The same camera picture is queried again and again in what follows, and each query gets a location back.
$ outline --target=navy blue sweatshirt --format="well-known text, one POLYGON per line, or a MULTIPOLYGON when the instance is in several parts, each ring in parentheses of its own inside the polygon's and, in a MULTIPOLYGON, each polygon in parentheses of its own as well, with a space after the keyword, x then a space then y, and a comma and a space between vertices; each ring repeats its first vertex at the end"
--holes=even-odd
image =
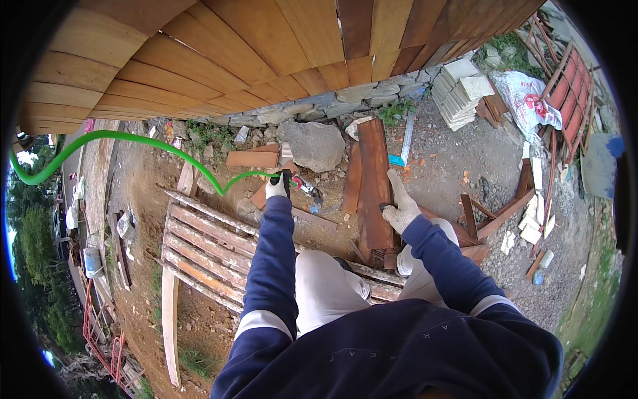
POLYGON ((244 311, 213 398, 549 398, 560 342, 525 317, 425 216, 403 232, 449 309, 405 299, 349 313, 303 335, 295 320, 292 204, 271 197, 244 311))

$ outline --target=bucket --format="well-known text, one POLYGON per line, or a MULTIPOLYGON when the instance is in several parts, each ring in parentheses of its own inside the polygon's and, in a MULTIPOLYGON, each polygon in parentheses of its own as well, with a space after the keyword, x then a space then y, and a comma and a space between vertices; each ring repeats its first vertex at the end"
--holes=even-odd
POLYGON ((84 248, 84 274, 87 278, 99 278, 104 275, 104 266, 97 248, 84 248))

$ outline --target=wooden wall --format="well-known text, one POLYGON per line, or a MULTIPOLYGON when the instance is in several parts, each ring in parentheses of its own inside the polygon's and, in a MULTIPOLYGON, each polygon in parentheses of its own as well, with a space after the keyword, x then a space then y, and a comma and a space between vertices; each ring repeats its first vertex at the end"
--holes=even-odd
POLYGON ((83 0, 35 73, 27 133, 218 116, 376 82, 475 49, 542 3, 83 0))

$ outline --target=white pants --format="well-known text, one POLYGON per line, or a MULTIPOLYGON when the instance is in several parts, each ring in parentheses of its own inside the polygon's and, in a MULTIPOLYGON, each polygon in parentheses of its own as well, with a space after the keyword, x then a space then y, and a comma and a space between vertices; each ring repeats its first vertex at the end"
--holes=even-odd
MULTIPOLYGON (((458 245, 452 225, 443 219, 433 218, 432 223, 439 225, 450 241, 458 245)), ((445 306, 430 273, 423 262, 410 254, 411 247, 399 254, 404 265, 412 265, 408 278, 398 300, 421 298, 431 303, 445 306)), ((330 255, 321 251, 303 251, 296 263, 296 296, 299 316, 297 326, 301 334, 306 334, 324 324, 340 318, 350 312, 356 312, 370 306, 362 298, 366 292, 366 283, 354 273, 344 270, 330 255)))

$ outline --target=person's right hand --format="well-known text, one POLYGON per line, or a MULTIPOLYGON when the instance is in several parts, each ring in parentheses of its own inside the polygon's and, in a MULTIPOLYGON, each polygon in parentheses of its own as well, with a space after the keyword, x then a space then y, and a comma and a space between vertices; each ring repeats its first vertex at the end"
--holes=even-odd
POLYGON ((421 215, 417 203, 410 197, 405 190, 405 186, 401 181, 396 170, 388 170, 388 178, 392 183, 392 190, 394 191, 394 206, 387 206, 383 210, 383 218, 390 222, 390 225, 399 234, 403 234, 403 231, 408 228, 410 223, 421 215))

